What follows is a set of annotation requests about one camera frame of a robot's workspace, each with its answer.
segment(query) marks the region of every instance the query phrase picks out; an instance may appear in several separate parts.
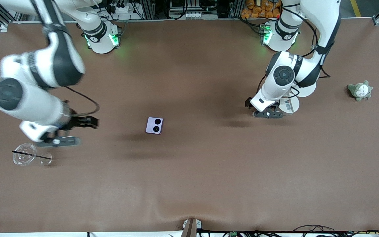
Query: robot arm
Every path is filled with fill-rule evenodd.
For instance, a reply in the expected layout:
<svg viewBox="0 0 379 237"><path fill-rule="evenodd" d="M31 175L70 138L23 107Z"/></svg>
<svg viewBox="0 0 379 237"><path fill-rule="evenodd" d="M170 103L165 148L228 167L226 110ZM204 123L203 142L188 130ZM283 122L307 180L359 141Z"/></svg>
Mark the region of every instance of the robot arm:
<svg viewBox="0 0 379 237"><path fill-rule="evenodd" d="M110 52L119 46L118 26L109 21L102 21L97 12L91 8L102 0L54 0L59 10L73 18L83 30L87 44L98 54ZM8 9L29 15L37 15L30 0L0 0Z"/></svg>
<svg viewBox="0 0 379 237"><path fill-rule="evenodd" d="M85 72L61 13L53 0L31 1L48 47L4 57L0 63L0 110L23 120L21 130L42 142L73 120L74 111L47 90L77 84Z"/></svg>
<svg viewBox="0 0 379 237"><path fill-rule="evenodd" d="M258 111L277 103L289 94L291 87L301 91L315 85L340 25L339 5L340 1L301 0L300 10L317 27L320 39L310 59L286 51L272 57L266 70L266 81L250 101Z"/></svg>

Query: black circle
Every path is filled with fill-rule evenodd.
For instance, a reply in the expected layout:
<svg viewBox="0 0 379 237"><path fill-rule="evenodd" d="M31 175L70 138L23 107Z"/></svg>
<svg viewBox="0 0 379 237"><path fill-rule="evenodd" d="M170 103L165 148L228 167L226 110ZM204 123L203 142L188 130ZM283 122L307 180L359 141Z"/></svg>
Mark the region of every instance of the black circle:
<svg viewBox="0 0 379 237"><path fill-rule="evenodd" d="M284 79L284 80L286 80L286 79L288 79L289 78L289 71L287 71L286 69L282 69L280 72L279 72L279 77L281 78L281 79Z"/></svg>

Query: wire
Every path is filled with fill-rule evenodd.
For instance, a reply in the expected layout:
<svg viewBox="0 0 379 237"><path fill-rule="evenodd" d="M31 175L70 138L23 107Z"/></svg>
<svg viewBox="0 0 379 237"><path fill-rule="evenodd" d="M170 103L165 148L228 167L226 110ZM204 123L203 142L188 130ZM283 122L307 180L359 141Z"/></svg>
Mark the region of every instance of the wire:
<svg viewBox="0 0 379 237"><path fill-rule="evenodd" d="M293 11L291 11L291 10L285 8L285 6L283 6L283 9L286 10L286 11L288 11L288 12L290 12L290 13L292 13L292 14L294 14L294 15L296 15L297 17L301 18L302 21L304 21L304 22L305 22L305 23L311 28L311 30L313 31L314 36L315 36L315 38L316 38L316 42L318 42L318 36L317 36L316 31L314 30L314 27L313 27L313 26L312 26L312 25L311 25L311 24L310 24L305 18L303 18L302 16L300 16L298 13L293 12Z"/></svg>
<svg viewBox="0 0 379 237"><path fill-rule="evenodd" d="M125 29L127 28L127 23L128 23L128 20L125 21L125 25L124 25L124 28L122 28L121 30L120 36L122 36L125 33Z"/></svg>
<svg viewBox="0 0 379 237"><path fill-rule="evenodd" d="M172 19L170 17L170 15L167 13L167 5L166 5L166 2L169 2L169 0L164 0L164 4L163 4L163 11L164 11L164 16L166 17L166 19Z"/></svg>
<svg viewBox="0 0 379 237"><path fill-rule="evenodd" d="M310 230L310 231L314 231L316 228L321 228L321 231L324 231L324 228L329 229L331 231L335 231L333 228L329 228L329 227L326 227L326 226L323 226L323 225L302 225L302 226L294 229L293 231L297 231L298 229L304 228L304 227L313 227L313 229Z"/></svg>
<svg viewBox="0 0 379 237"><path fill-rule="evenodd" d="M180 18L182 18L182 17L185 15L185 13L187 13L188 2L187 2L187 0L182 0L182 1L185 2L185 3L182 4L182 13L181 13L181 15L180 15L178 18L176 18L175 20L179 20ZM164 11L164 15L166 16L166 18L170 20L170 19L172 19L172 18L171 18L170 15L167 13L167 9L170 8L170 7L167 6L166 2L169 2L169 0L164 0L163 11Z"/></svg>
<svg viewBox="0 0 379 237"><path fill-rule="evenodd" d="M251 22L248 22L248 19L243 19L243 18L240 18L238 16L234 16L232 18L236 18L236 19L239 19L240 21L242 21L243 23L247 24L252 31L254 31L256 34L259 34L259 35L264 35L264 33L261 33L259 31L256 31L253 27L260 27L259 24L254 24L254 23L251 23ZM274 20L274 19L270 19L270 18L265 18L265 17L261 17L259 19L268 19L268 20L271 20L271 21L277 21L277 20Z"/></svg>
<svg viewBox="0 0 379 237"><path fill-rule="evenodd" d="M325 74L325 76L321 76L321 77L319 77L319 78L330 78L330 77L331 77L328 73L326 73L326 72L324 71L322 65L320 66L320 68L321 68L322 73Z"/></svg>
<svg viewBox="0 0 379 237"><path fill-rule="evenodd" d="M76 90L72 89L71 87L67 87L67 86L65 86L65 88L67 88L68 90L71 90L72 92L74 92L74 93L77 93L77 94L79 94L79 95L83 96L84 98L86 98L86 99L88 99L88 100L92 101L92 102L93 102L93 104L96 106L96 109L95 109L95 110L93 110L92 112L81 113L81 114L73 114L73 115L72 115L73 117L78 117L78 116L85 116L85 115L90 115L90 114L94 114L94 113L96 113L96 112L98 112L98 111L99 111L99 109L100 109L100 106L99 106L99 104L98 104L96 101L94 101L94 100L90 99L89 97L87 97L87 96L83 95L82 93L80 93L80 92L78 92L78 91L76 91Z"/></svg>
<svg viewBox="0 0 379 237"><path fill-rule="evenodd" d="M312 49L309 53L302 55L302 57L306 57L306 56L312 54L312 53L315 51L315 48L314 48L314 36L313 36L313 40L312 40L312 42L311 42L311 47L312 47L313 49Z"/></svg>
<svg viewBox="0 0 379 237"><path fill-rule="evenodd" d="M141 20L144 20L145 18L143 17L143 15L141 15L140 11L138 10L135 0L130 0L130 3L136 11L137 15L141 18Z"/></svg>
<svg viewBox="0 0 379 237"><path fill-rule="evenodd" d="M293 96L283 96L282 98L283 99L290 99L290 98L293 98L293 97L296 97L296 96L298 96L301 92L298 90L298 89L296 89L295 87L292 87L291 86L291 88L293 89L293 90L296 90L298 93L296 94L296 95L293 95Z"/></svg>
<svg viewBox="0 0 379 237"><path fill-rule="evenodd" d="M217 9L217 2L216 2L216 5L212 8L209 8L208 6L203 6L201 3L202 3L203 0L199 0L198 1L198 5L205 11L213 11L213 10L216 10Z"/></svg>
<svg viewBox="0 0 379 237"><path fill-rule="evenodd" d="M182 13L181 13L181 15L180 15L178 18L176 18L175 20L179 20L179 19L182 18L182 17L185 15L185 13L187 12L187 9L188 9L188 2L187 2L187 0L182 0L182 1L185 2L185 4L183 4L183 6L182 6Z"/></svg>
<svg viewBox="0 0 379 237"><path fill-rule="evenodd" d="M258 93L258 91L260 90L260 85L263 82L264 78L266 78L266 75L264 75L263 78L261 78L260 83L258 83L257 91L255 93Z"/></svg>

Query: brown table surface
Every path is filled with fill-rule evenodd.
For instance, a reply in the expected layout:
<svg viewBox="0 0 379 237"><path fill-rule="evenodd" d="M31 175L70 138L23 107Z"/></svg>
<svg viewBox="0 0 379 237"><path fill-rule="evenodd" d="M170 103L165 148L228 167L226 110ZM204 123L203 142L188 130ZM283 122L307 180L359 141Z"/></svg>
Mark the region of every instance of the brown table surface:
<svg viewBox="0 0 379 237"><path fill-rule="evenodd" d="M20 167L10 151L29 140L0 112L0 232L173 231L191 217L210 230L379 229L371 19L342 21L325 63L331 78L277 120L244 107L273 52L242 22L129 23L121 48L105 55L69 29L86 65L74 88L99 102L100 127L74 129L82 144L50 149L54 165ZM311 31L301 30L293 53L309 51ZM42 47L39 25L0 33L0 59ZM372 98L356 102L346 85L365 79ZM52 93L93 109L64 88ZM147 117L164 118L161 135L145 133Z"/></svg>

